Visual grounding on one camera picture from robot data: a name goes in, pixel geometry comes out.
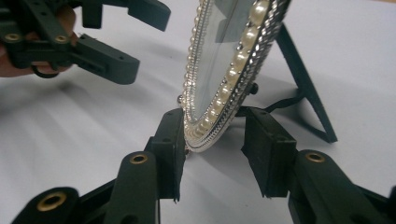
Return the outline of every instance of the hand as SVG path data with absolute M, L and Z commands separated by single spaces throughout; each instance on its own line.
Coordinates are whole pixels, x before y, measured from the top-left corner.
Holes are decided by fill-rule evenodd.
M 60 8 L 56 13 L 56 18 L 70 36 L 72 44 L 74 44 L 78 38 L 73 32 L 74 24 L 76 22 L 76 14 L 73 8 L 69 6 Z M 34 40 L 38 39 L 38 36 L 36 33 L 30 33 L 26 35 L 25 39 Z M 36 66 L 38 72 L 49 75 L 57 74 L 68 69 L 66 67 L 60 67 L 58 71 L 54 71 L 50 67 L 49 63 L 46 62 L 34 62 L 32 65 Z M 14 67 L 9 61 L 6 48 L 0 42 L 0 77 L 18 77 L 28 74 L 33 74 L 33 70 L 31 68 L 19 69 Z

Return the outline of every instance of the mirror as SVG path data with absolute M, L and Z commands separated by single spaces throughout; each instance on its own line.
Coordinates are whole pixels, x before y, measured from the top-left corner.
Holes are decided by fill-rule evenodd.
M 228 127 L 275 40 L 289 0 L 201 0 L 181 106 L 190 150 L 208 149 Z

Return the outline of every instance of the brass grommet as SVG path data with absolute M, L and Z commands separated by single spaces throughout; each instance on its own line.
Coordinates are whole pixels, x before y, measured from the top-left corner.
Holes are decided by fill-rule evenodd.
M 17 34 L 8 34 L 6 35 L 6 40 L 8 41 L 17 41 L 20 39 L 20 36 Z
M 66 198 L 66 194 L 61 191 L 48 194 L 37 204 L 37 210 L 40 212 L 53 210 L 62 205 L 66 201 Z
M 309 161 L 314 161 L 314 162 L 324 162 L 324 161 L 326 161 L 322 155 L 320 155 L 320 154 L 318 154 L 316 152 L 306 153 L 305 157 Z
M 149 159 L 148 156 L 144 155 L 144 154 L 139 154 L 139 155 L 135 155 L 132 156 L 131 159 L 129 160 L 129 162 L 131 164 L 141 164 L 146 162 Z
M 64 36 L 64 35 L 57 35 L 57 36 L 55 37 L 55 40 L 56 40 L 56 42 L 58 42 L 58 43 L 65 43 L 65 42 L 67 42 L 67 37 Z

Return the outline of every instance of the white surface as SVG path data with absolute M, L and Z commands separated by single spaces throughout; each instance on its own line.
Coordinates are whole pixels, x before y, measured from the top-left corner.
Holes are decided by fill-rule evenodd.
M 78 32 L 141 60 L 131 86 L 77 67 L 52 80 L 0 79 L 0 223 L 44 190 L 70 186 L 83 195 L 114 178 L 121 159 L 143 150 L 163 113 L 177 107 L 198 1 L 163 2 L 173 11 L 165 33 L 125 8 L 106 7 L 102 30 L 78 24 Z M 396 184 L 396 4 L 299 0 L 286 24 L 339 142 L 329 145 L 285 116 L 300 107 L 276 112 L 276 119 L 299 149 L 329 154 L 354 183 L 388 196 Z M 246 105 L 293 93 L 277 45 L 257 82 L 261 90 Z M 162 201 L 163 223 L 291 223 L 286 199 L 261 198 L 239 151 L 243 132 L 236 119 L 213 148 L 189 157 L 180 203 Z

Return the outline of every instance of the clamp jaw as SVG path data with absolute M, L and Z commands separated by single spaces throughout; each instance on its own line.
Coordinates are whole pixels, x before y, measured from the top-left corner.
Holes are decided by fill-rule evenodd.
M 103 5 L 128 7 L 129 15 L 162 31 L 170 16 L 170 9 L 156 0 L 0 0 L 0 40 L 15 67 L 49 62 L 57 70 L 75 63 L 118 84 L 134 82 L 139 66 L 136 58 L 88 35 L 82 35 L 75 46 L 71 44 L 54 15 L 64 5 L 82 7 L 83 26 L 95 29 L 101 28 Z M 30 32 L 36 32 L 40 40 L 25 40 Z

